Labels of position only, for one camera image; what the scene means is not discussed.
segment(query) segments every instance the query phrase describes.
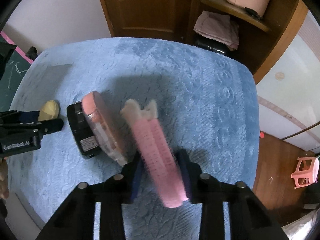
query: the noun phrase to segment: blue blanket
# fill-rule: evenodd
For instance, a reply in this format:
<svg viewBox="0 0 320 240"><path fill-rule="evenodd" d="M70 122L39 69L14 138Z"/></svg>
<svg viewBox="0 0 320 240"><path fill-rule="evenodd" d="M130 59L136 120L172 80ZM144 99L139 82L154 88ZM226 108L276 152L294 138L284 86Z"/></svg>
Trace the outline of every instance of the blue blanket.
<svg viewBox="0 0 320 240"><path fill-rule="evenodd" d="M41 53L23 78L11 109L39 110L55 99L65 117L69 104L93 90L102 93L131 153L130 131L119 111L129 98L142 106L155 99L171 148L187 149L191 161L220 181L243 180L253 186L258 103L252 75L242 64L155 39L67 44ZM40 150L9 158L9 184L25 200L28 212L47 222L79 182L99 183L120 170L106 155L82 159L65 119L61 132L44 136ZM198 239L201 205L186 201L179 208L164 208L145 174L134 204L123 205L123 216L129 240ZM229 239L227 212L225 222Z"/></svg>

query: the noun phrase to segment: green chalkboard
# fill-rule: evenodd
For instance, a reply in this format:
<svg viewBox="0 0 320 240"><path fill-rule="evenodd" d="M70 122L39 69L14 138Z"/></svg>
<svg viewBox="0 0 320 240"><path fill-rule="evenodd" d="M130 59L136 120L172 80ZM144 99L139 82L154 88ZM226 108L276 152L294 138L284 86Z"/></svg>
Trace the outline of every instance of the green chalkboard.
<svg viewBox="0 0 320 240"><path fill-rule="evenodd" d="M0 42L7 41L0 35ZM12 99L31 64L17 51L10 57L0 80L0 112L8 111Z"/></svg>

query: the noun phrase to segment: pink plastic stool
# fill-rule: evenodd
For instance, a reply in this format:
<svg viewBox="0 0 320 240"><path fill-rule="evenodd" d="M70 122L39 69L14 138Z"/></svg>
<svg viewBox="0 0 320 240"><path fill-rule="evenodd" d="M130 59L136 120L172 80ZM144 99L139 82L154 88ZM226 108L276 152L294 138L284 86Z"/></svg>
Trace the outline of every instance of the pink plastic stool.
<svg viewBox="0 0 320 240"><path fill-rule="evenodd" d="M298 187L305 187L310 184L316 182L318 171L319 171L319 160L315 157L303 157L298 158L298 165L296 171L291 174L291 178L294 179L296 186Z"/></svg>

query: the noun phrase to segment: screw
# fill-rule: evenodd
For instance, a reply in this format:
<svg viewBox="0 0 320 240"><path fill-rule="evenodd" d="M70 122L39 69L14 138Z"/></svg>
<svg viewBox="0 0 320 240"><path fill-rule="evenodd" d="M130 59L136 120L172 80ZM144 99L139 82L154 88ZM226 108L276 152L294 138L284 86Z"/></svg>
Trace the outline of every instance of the screw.
<svg viewBox="0 0 320 240"><path fill-rule="evenodd" d="M240 180L240 181L236 182L236 186L238 188L245 188L247 185L243 181Z"/></svg>
<svg viewBox="0 0 320 240"><path fill-rule="evenodd" d="M210 174L208 174L208 173L201 173L201 174L200 174L200 178L201 178L201 179L205 179L205 180L210 179Z"/></svg>
<svg viewBox="0 0 320 240"><path fill-rule="evenodd" d="M123 176L121 173L118 173L118 174L116 174L116 175L113 176L113 179L114 179L114 180L121 180L121 179L123 179L123 178L124 178L124 176Z"/></svg>
<svg viewBox="0 0 320 240"><path fill-rule="evenodd" d="M78 188L79 188L79 189L85 189L88 185L89 185L89 184L86 183L86 182L80 182L80 183L78 184Z"/></svg>

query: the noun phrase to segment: wooden shelf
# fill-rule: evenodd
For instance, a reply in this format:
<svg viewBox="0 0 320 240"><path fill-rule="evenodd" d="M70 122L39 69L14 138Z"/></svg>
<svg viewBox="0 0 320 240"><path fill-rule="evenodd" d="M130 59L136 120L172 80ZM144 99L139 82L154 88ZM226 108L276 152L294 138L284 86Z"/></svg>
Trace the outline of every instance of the wooden shelf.
<svg viewBox="0 0 320 240"><path fill-rule="evenodd" d="M269 31L269 27L266 26L262 21L251 17L246 13L244 9L227 2L227 0L200 0L200 2L213 8L216 8L222 12L226 12L235 17L243 19L244 21L249 22L250 24L263 30L264 32Z"/></svg>

